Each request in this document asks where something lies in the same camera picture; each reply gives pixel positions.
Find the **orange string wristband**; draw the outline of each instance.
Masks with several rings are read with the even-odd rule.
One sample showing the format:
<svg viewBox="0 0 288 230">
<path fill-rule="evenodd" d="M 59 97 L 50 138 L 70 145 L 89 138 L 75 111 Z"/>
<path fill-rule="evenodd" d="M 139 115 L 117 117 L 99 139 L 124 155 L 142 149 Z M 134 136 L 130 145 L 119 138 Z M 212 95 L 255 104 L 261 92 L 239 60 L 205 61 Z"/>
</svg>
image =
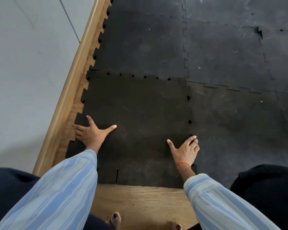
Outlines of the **orange string wristband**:
<svg viewBox="0 0 288 230">
<path fill-rule="evenodd" d="M 180 163 L 186 163 L 188 166 L 190 166 L 188 162 L 185 162 L 185 161 L 178 161 L 178 162 L 176 163 L 176 169 L 177 169 L 177 166 L 178 166 Z"/>
</svg>

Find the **striped shirt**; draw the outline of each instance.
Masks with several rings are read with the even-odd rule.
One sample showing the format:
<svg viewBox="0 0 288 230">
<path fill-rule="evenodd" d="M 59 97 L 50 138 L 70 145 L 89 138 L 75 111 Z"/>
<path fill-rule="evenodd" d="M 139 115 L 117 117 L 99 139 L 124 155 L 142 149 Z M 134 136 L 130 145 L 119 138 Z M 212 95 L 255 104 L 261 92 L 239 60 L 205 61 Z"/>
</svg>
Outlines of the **striped shirt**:
<svg viewBox="0 0 288 230">
<path fill-rule="evenodd" d="M 83 229 L 97 185 L 94 151 L 50 169 L 0 221 L 0 229 Z M 184 190 L 203 229 L 279 229 L 252 205 L 206 174 Z"/>
</svg>

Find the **wall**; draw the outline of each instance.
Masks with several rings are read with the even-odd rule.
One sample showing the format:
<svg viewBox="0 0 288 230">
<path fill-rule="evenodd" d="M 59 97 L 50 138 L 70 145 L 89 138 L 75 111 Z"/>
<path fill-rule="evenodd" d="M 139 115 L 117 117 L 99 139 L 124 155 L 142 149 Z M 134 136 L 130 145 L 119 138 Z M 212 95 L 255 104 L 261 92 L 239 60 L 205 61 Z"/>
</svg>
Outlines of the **wall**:
<svg viewBox="0 0 288 230">
<path fill-rule="evenodd" d="M 95 0 L 62 0 L 63 6 L 81 41 Z"/>
<path fill-rule="evenodd" d="M 0 0 L 0 167 L 32 172 L 78 45 L 59 0 Z"/>
</svg>

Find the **finger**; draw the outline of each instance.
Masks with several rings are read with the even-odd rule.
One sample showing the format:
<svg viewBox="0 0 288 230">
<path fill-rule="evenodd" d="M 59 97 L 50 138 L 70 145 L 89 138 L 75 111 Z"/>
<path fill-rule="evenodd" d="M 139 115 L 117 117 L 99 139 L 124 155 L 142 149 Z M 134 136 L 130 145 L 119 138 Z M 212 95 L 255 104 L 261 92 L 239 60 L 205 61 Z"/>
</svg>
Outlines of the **finger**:
<svg viewBox="0 0 288 230">
<path fill-rule="evenodd" d="M 199 145 L 197 145 L 197 146 L 195 147 L 195 149 L 193 149 L 193 151 L 194 151 L 195 153 L 197 153 L 199 150 L 200 150 Z"/>
<path fill-rule="evenodd" d="M 80 135 L 76 135 L 76 139 L 81 140 L 82 137 Z"/>
<path fill-rule="evenodd" d="M 87 119 L 88 119 L 88 123 L 90 124 L 90 126 L 96 126 L 96 124 L 94 123 L 94 120 L 89 116 L 87 115 Z"/>
<path fill-rule="evenodd" d="M 83 136 L 83 131 L 75 130 L 75 134 L 79 136 Z"/>
<path fill-rule="evenodd" d="M 193 135 L 189 139 L 187 139 L 184 143 L 189 146 L 191 141 L 194 140 L 195 138 L 196 138 L 196 135 Z"/>
<path fill-rule="evenodd" d="M 113 131 L 115 128 L 117 128 L 116 125 L 112 125 L 111 127 L 108 127 L 105 131 L 107 132 L 107 134 L 109 134 L 111 131 Z"/>
<path fill-rule="evenodd" d="M 198 139 L 195 139 L 195 140 L 193 141 L 193 143 L 190 144 L 190 147 L 191 147 L 192 149 L 195 149 L 196 146 L 197 146 L 197 144 L 198 144 Z"/>
<path fill-rule="evenodd" d="M 79 130 L 79 131 L 84 131 L 85 130 L 85 127 L 84 126 L 81 126 L 81 125 L 76 125 L 76 124 L 73 124 L 72 127 L 76 130 Z"/>
<path fill-rule="evenodd" d="M 167 140 L 167 144 L 169 145 L 169 148 L 171 149 L 171 151 L 176 149 L 173 142 L 170 141 L 169 139 Z"/>
</svg>

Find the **wooden baseboard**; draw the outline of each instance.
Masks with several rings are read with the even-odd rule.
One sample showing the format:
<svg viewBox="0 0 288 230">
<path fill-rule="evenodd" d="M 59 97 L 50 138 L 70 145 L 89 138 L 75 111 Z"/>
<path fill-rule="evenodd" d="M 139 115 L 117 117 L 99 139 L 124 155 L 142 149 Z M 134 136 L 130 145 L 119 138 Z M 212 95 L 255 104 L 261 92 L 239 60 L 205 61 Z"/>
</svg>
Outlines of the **wooden baseboard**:
<svg viewBox="0 0 288 230">
<path fill-rule="evenodd" d="M 64 134 L 69 113 L 85 69 L 87 57 L 93 46 L 93 39 L 98 28 L 100 16 L 106 0 L 95 0 L 84 34 L 77 49 L 61 96 L 54 111 L 42 148 L 33 169 L 33 174 L 43 176 L 53 165 L 56 151 Z"/>
</svg>

